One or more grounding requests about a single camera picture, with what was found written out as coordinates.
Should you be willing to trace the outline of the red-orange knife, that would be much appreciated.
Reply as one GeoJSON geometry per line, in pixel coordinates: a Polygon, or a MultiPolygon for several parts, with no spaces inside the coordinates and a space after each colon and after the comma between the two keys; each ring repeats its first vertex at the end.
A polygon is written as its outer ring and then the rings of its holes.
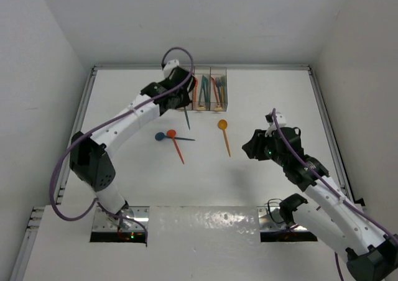
{"type": "Polygon", "coordinates": [[[196,77],[194,77],[194,89],[193,89],[193,95],[192,95],[192,101],[193,103],[197,102],[197,89],[198,89],[198,79],[196,77]]]}

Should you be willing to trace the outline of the teal spoon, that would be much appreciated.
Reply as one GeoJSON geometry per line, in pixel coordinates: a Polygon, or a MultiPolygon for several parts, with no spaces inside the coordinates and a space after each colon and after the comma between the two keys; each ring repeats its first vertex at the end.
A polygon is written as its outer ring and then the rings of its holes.
{"type": "Polygon", "coordinates": [[[187,110],[187,107],[184,107],[183,110],[184,110],[184,115],[185,115],[187,127],[188,127],[188,130],[190,131],[191,126],[190,126],[190,120],[189,120],[189,117],[188,117],[188,110],[187,110]]]}

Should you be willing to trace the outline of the red-orange fork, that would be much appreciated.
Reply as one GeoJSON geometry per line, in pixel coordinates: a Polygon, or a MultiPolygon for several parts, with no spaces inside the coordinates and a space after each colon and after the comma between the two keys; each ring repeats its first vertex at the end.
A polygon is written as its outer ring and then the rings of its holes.
{"type": "Polygon", "coordinates": [[[216,80],[216,78],[214,78],[212,76],[211,76],[211,80],[213,82],[213,91],[215,93],[217,107],[221,107],[220,97],[219,97],[219,94],[218,94],[217,80],[216,80]]]}

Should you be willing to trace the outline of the blue fork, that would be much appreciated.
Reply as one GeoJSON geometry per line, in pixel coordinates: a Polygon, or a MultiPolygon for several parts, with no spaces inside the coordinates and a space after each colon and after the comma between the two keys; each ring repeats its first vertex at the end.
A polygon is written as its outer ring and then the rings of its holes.
{"type": "Polygon", "coordinates": [[[215,78],[215,85],[217,89],[217,94],[218,94],[218,99],[219,101],[222,100],[222,94],[221,94],[221,80],[220,77],[215,78]]]}

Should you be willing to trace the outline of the yellow-orange spoon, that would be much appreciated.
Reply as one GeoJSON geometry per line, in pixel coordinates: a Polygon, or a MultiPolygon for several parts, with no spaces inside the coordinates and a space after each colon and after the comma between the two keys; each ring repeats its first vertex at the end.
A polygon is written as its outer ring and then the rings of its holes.
{"type": "Polygon", "coordinates": [[[223,131],[223,137],[224,137],[224,142],[225,142],[225,145],[226,145],[226,150],[228,152],[229,157],[231,157],[231,151],[230,151],[228,136],[227,136],[227,133],[226,133],[227,127],[228,127],[228,123],[227,123],[226,120],[224,120],[224,119],[219,120],[218,128],[223,131]]]}

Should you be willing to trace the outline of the teal fork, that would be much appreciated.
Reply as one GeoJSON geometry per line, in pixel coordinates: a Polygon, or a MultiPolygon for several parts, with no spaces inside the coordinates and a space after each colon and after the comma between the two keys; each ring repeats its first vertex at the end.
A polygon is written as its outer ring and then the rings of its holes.
{"type": "Polygon", "coordinates": [[[223,92],[225,92],[226,91],[226,76],[221,77],[221,86],[222,86],[223,92]]]}

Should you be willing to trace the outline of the red-orange spoon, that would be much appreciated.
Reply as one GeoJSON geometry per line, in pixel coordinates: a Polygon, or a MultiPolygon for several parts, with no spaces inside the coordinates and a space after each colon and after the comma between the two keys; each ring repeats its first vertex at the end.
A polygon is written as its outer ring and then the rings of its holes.
{"type": "Polygon", "coordinates": [[[167,131],[166,135],[167,135],[167,137],[169,137],[169,138],[172,139],[172,141],[173,141],[173,143],[174,143],[174,146],[175,146],[175,148],[176,148],[176,151],[177,151],[177,153],[178,153],[178,156],[180,157],[181,162],[184,164],[185,161],[184,161],[184,159],[183,159],[182,153],[181,153],[181,151],[180,151],[180,148],[179,148],[179,146],[178,146],[178,144],[177,144],[177,140],[176,140],[176,138],[175,138],[176,135],[177,135],[176,131],[173,130],[173,129],[170,129],[170,130],[167,131]]]}

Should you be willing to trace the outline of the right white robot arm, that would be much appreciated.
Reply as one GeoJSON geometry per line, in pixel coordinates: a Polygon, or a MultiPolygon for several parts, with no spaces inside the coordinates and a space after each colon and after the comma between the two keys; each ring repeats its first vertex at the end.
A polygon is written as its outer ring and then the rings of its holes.
{"type": "Polygon", "coordinates": [[[300,133],[297,127],[257,129],[242,149],[249,159],[280,165],[288,181],[300,189],[279,203],[286,225],[307,228],[345,261],[355,280],[384,280],[397,270],[397,235],[358,213],[323,164],[305,154],[300,133]]]}

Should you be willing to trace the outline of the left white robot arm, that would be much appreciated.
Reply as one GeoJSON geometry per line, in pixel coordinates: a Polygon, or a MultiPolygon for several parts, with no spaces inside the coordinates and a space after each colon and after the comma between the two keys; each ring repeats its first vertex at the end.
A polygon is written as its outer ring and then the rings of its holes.
{"type": "Polygon", "coordinates": [[[112,214],[120,214],[128,207],[114,179],[116,170],[112,158],[118,149],[144,125],[160,117],[170,109],[178,109],[191,103],[189,92],[193,89],[193,74],[175,65],[164,66],[164,79],[145,86],[127,105],[116,120],[90,136],[72,137],[75,146],[70,152],[70,170],[94,192],[100,205],[112,214]]]}

